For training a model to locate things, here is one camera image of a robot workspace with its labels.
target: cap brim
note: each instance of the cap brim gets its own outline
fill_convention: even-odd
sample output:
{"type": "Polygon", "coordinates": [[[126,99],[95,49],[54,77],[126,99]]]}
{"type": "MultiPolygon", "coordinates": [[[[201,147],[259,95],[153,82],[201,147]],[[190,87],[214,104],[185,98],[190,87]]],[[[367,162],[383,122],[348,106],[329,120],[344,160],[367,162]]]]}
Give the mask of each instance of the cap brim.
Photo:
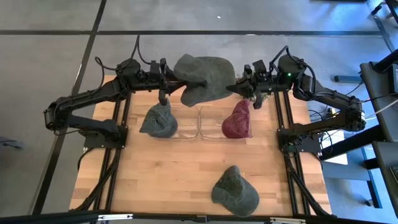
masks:
{"type": "Polygon", "coordinates": [[[213,74],[213,84],[215,85],[216,96],[212,100],[219,100],[232,95],[232,91],[226,89],[227,86],[235,85],[235,71],[232,63],[225,58],[219,57],[198,57],[213,74]]]}
{"type": "Polygon", "coordinates": [[[245,194],[242,200],[235,204],[224,204],[221,203],[228,211],[232,212],[238,217],[248,217],[250,216],[259,205],[259,194],[254,189],[254,187],[242,178],[245,185],[245,194]]]}
{"type": "Polygon", "coordinates": [[[171,116],[170,123],[165,129],[156,133],[150,133],[149,135],[157,138],[171,138],[177,132],[177,129],[177,120],[174,118],[174,116],[171,116]]]}

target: gray cap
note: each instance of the gray cap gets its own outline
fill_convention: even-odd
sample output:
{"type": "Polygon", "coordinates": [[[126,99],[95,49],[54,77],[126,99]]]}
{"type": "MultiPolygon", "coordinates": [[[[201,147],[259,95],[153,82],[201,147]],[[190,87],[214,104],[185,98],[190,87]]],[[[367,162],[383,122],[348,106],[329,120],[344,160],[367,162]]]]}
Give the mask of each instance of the gray cap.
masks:
{"type": "Polygon", "coordinates": [[[224,172],[213,187],[211,199],[239,217],[250,216],[259,205],[259,194],[241,176],[237,166],[231,166],[224,172]]]}
{"type": "Polygon", "coordinates": [[[232,92],[226,87],[235,85],[234,67],[231,62],[219,57],[185,54],[175,64],[174,75],[187,81],[181,103],[189,107],[230,96],[232,92]]]}
{"type": "Polygon", "coordinates": [[[152,137],[170,138],[177,128],[177,120],[172,115],[170,102],[167,100],[165,106],[158,103],[149,109],[139,132],[148,133],[152,137]]]}

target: metal bracket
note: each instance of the metal bracket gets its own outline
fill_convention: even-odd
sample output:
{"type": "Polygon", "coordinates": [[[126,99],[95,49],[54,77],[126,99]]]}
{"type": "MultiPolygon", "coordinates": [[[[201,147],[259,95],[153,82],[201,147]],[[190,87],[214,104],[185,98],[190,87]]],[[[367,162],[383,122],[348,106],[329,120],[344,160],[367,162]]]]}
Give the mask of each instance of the metal bracket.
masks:
{"type": "Polygon", "coordinates": [[[312,134],[307,136],[305,139],[302,140],[301,145],[294,146],[289,144],[289,129],[278,129],[278,142],[279,142],[279,149],[282,152],[314,152],[318,153],[321,151],[319,145],[319,135],[312,134]]]}
{"type": "Polygon", "coordinates": [[[132,219],[132,214],[98,215],[98,221],[132,219]]]}
{"type": "Polygon", "coordinates": [[[297,219],[297,218],[278,218],[271,217],[271,223],[285,223],[285,224],[305,224],[305,220],[297,219]]]}
{"type": "Polygon", "coordinates": [[[86,137],[84,147],[87,148],[108,148],[108,149],[123,149],[126,145],[127,132],[129,128],[126,126],[118,126],[120,138],[116,142],[109,142],[101,133],[82,134],[86,137]]]}

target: wooden tabletop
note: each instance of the wooden tabletop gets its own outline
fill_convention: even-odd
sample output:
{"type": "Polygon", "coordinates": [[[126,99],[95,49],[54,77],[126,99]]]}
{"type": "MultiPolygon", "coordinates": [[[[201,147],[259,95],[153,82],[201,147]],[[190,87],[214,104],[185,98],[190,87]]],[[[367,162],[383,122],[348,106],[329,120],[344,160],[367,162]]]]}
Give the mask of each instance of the wooden tabletop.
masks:
{"type": "MultiPolygon", "coordinates": [[[[113,78],[106,76],[105,81],[113,78]]],[[[250,106],[252,138],[226,139],[220,125],[242,98],[233,94],[187,108],[180,102],[181,94],[182,90],[178,90],[169,97],[172,114],[179,125],[172,139],[139,133],[146,111],[158,103],[158,92],[140,91],[132,95],[127,120],[129,134],[121,153],[111,210],[230,215],[223,206],[213,203],[210,195],[223,172],[237,165],[260,196],[253,215],[291,215],[284,158],[276,138],[278,120],[274,97],[268,98],[259,110],[250,106]]],[[[285,126],[288,126],[282,95],[281,100],[285,126]]],[[[290,104],[294,122],[310,122],[306,102],[296,100],[290,93],[290,104]]],[[[113,109],[114,103],[99,103],[93,119],[110,119],[113,109]]],[[[83,158],[70,208],[79,206],[96,185],[103,155],[104,149],[94,149],[83,158]]],[[[300,155],[306,186],[323,209],[331,212],[319,161],[308,153],[300,155]]],[[[100,208],[104,208],[106,193],[107,186],[100,208]]],[[[297,186],[296,194],[302,212],[297,186]]]]}

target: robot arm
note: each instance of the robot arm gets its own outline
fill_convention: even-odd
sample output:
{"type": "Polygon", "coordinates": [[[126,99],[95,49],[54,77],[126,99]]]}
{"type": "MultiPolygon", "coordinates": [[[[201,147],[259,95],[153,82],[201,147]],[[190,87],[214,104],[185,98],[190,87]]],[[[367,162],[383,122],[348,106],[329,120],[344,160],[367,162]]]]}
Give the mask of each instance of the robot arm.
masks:
{"type": "Polygon", "coordinates": [[[346,96],[323,87],[315,78],[312,68],[303,59],[291,56],[289,49],[284,47],[270,62],[269,71],[262,60],[254,62],[254,71],[250,65],[244,66],[243,77],[235,85],[227,86],[227,90],[242,95],[244,98],[255,97],[254,109],[261,108],[262,93],[289,91],[293,89],[295,98],[303,101],[315,100],[340,110],[332,118],[311,124],[293,124],[285,130],[286,141],[292,143],[303,133],[317,134],[334,129],[346,131],[360,131],[366,122],[362,119],[362,102],[355,96],[346,96]],[[276,59],[286,50],[287,54],[280,57],[278,66],[274,65],[276,59]],[[312,76],[306,75],[309,69],[312,76]]]}
{"type": "Polygon", "coordinates": [[[52,131],[77,128],[80,129],[79,133],[86,138],[101,135],[105,142],[117,143],[125,140],[122,138],[126,130],[117,126],[114,120],[97,121],[72,115],[72,112],[104,101],[124,100],[130,91],[135,93],[136,91],[159,90],[159,102],[165,105],[166,94],[171,94],[185,85],[185,82],[174,77],[164,58],[160,60],[160,63],[151,61],[149,72],[141,70],[140,64],[129,58],[117,66],[116,75],[114,80],[96,90],[75,96],[60,97],[52,102],[44,111],[46,128],[52,131]]]}

